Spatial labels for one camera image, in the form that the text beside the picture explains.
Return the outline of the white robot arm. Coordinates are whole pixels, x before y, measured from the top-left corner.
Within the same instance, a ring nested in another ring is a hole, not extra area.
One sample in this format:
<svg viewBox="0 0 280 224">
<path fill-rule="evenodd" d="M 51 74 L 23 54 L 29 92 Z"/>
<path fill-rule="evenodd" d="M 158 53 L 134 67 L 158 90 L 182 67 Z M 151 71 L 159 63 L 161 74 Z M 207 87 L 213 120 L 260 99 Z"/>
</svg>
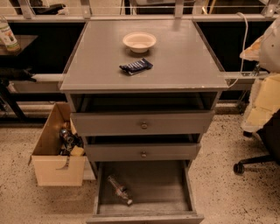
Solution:
<svg viewBox="0 0 280 224">
<path fill-rule="evenodd" d="M 270 73 L 280 73 L 280 17 L 278 17 L 240 58 L 258 61 L 261 68 Z"/>
</svg>

